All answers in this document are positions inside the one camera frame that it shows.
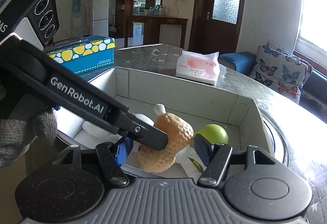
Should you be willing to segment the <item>grey gloved left hand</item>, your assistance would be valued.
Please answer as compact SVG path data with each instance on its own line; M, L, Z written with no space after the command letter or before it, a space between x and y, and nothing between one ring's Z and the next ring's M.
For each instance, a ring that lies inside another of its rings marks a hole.
M36 138L53 143L56 135L57 120L49 105L1 86L1 168L25 154Z

